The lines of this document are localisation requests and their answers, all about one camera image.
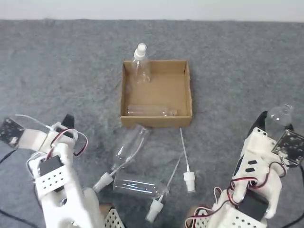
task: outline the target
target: gray carpet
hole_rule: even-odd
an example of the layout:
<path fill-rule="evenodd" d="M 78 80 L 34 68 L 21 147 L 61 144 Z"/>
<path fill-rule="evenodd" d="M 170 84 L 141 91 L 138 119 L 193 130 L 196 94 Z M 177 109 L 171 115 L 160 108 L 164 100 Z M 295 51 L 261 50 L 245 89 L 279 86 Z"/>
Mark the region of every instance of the gray carpet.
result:
<path fill-rule="evenodd" d="M 111 167 L 111 151 L 125 132 L 119 119 L 122 61 L 132 58 L 139 42 L 147 44 L 151 59 L 188 60 L 194 117 L 184 137 L 197 192 L 186 193 L 182 160 L 153 225 L 144 220 L 150 200 L 126 198 L 111 187 L 98 195 L 116 206 L 128 228 L 179 228 L 191 206 L 212 205 L 213 187 L 228 185 L 249 127 L 263 110 L 294 105 L 294 125 L 304 133 L 303 37 L 299 23 L 0 21 L 0 119 L 22 113 L 52 124 L 73 114 L 89 138 L 74 165 L 82 186 L 92 186 Z M 127 171 L 166 181 L 181 150 L 177 129 L 155 129 Z M 9 151 L 0 143 L 0 157 Z M 30 154 L 19 150 L 0 166 L 0 208 L 42 228 L 25 168 Z M 290 170 L 282 182 L 270 228 L 304 210 L 300 170 Z M 303 226 L 304 221 L 294 227 Z M 0 215 L 0 227 L 25 225 Z"/>

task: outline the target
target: white spray nozzle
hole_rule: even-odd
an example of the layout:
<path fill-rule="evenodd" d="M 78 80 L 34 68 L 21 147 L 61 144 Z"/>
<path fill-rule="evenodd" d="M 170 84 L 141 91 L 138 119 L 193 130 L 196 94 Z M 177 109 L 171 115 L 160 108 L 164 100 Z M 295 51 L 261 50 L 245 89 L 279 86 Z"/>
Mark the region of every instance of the white spray nozzle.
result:
<path fill-rule="evenodd" d="M 112 183 L 114 179 L 109 173 L 104 173 L 104 175 L 101 176 L 100 180 L 93 186 L 93 189 L 96 193 L 99 193 L 101 189 L 103 189 L 105 186 Z"/>
<path fill-rule="evenodd" d="M 134 52 L 134 58 L 137 60 L 143 60 L 146 56 L 147 46 L 144 43 L 140 43 Z"/>
<path fill-rule="evenodd" d="M 146 216 L 146 220 L 150 223 L 153 223 L 156 219 L 156 216 L 162 211 L 163 204 L 161 203 L 161 200 L 153 200 L 150 210 Z"/>
<path fill-rule="evenodd" d="M 184 180 L 187 185 L 188 193 L 195 192 L 195 175 L 194 172 L 184 172 Z"/>

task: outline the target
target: clear plastic bottle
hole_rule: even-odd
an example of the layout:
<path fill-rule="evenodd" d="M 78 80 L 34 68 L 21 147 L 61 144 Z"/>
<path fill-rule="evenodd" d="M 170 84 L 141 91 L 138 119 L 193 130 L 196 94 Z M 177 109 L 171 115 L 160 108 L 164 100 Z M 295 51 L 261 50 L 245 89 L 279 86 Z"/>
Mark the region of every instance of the clear plastic bottle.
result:
<path fill-rule="evenodd" d="M 160 115 L 160 116 L 175 116 L 176 110 L 169 110 L 161 105 L 129 105 L 128 115 Z"/>
<path fill-rule="evenodd" d="M 284 133 L 285 127 L 292 122 L 293 107 L 287 104 L 274 107 L 267 113 L 265 129 L 268 137 L 278 140 Z"/>
<path fill-rule="evenodd" d="M 114 154 L 114 163 L 111 170 L 115 171 L 123 168 L 142 148 L 149 133 L 148 129 L 140 125 L 136 125 L 134 128 L 128 130 Z"/>
<path fill-rule="evenodd" d="M 128 130 L 122 144 L 114 154 L 114 164 L 111 167 L 112 172 L 105 172 L 93 186 L 95 192 L 100 192 L 105 186 L 113 181 L 113 176 L 122 168 L 126 167 L 141 150 L 143 143 L 149 136 L 149 130 L 143 126 L 136 125 Z"/>
<path fill-rule="evenodd" d="M 115 176 L 113 190 L 138 197 L 157 199 L 161 195 L 166 195 L 169 187 L 158 179 L 119 172 Z"/>
<path fill-rule="evenodd" d="M 134 52 L 132 67 L 137 83 L 150 82 L 151 80 L 150 66 L 149 60 L 146 56 L 146 49 L 147 46 L 144 43 L 141 43 Z"/>

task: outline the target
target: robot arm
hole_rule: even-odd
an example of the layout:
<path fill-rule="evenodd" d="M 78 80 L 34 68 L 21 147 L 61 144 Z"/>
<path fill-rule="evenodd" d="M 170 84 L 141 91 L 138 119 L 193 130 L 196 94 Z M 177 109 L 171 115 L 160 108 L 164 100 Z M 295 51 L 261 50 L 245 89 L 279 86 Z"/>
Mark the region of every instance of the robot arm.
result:
<path fill-rule="evenodd" d="M 36 151 L 27 162 L 47 228 L 104 228 L 104 216 L 91 188 L 82 189 L 72 168 L 78 131 L 61 123 L 48 133 L 4 121 L 0 138 L 11 147 Z"/>
<path fill-rule="evenodd" d="M 190 217 L 192 225 L 186 223 L 186 227 L 208 224 L 205 227 L 234 228 L 246 223 L 248 227 L 266 228 L 266 219 L 274 216 L 278 205 L 280 177 L 286 175 L 287 170 L 281 158 L 272 153 L 275 144 L 265 131 L 254 128 L 244 141 L 230 186 L 221 191 L 211 209 L 196 210 Z"/>

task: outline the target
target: open cardboard box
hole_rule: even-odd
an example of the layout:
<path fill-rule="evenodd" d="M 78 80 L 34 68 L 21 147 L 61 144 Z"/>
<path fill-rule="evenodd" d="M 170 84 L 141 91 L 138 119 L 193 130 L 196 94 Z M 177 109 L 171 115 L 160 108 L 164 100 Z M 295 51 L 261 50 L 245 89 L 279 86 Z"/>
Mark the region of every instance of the open cardboard box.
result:
<path fill-rule="evenodd" d="M 123 63 L 121 121 L 123 126 L 186 127 L 192 120 L 190 73 L 185 60 L 150 61 L 151 82 L 136 83 L 131 61 Z M 175 116 L 128 116 L 128 105 L 161 105 Z"/>

